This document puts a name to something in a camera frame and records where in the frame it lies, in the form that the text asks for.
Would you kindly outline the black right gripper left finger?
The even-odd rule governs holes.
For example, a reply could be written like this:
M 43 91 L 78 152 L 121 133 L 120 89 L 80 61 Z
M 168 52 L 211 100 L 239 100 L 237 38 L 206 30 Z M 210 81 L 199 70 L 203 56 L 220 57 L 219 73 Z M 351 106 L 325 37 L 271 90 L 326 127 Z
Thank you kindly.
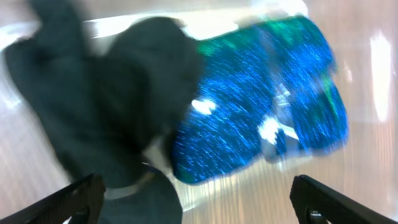
M 99 175 L 88 175 L 31 206 L 1 219 L 1 224 L 95 224 L 105 186 Z

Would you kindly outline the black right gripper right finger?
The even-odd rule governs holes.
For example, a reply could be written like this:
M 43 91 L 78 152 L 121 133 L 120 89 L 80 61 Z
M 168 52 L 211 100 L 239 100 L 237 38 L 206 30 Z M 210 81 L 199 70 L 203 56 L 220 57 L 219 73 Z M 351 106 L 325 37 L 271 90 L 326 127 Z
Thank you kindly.
M 397 224 L 307 175 L 294 177 L 290 201 L 300 224 Z

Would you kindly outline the black taped cloth bundle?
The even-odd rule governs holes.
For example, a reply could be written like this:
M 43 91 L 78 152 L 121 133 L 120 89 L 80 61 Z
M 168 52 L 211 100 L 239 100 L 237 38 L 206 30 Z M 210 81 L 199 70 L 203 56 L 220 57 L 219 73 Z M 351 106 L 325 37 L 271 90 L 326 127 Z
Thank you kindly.
M 99 174 L 100 223 L 180 223 L 174 186 L 144 150 L 172 136 L 203 72 L 197 42 L 169 17 L 144 19 L 95 55 L 76 1 L 30 1 L 40 20 L 5 49 L 13 83 L 73 179 Z

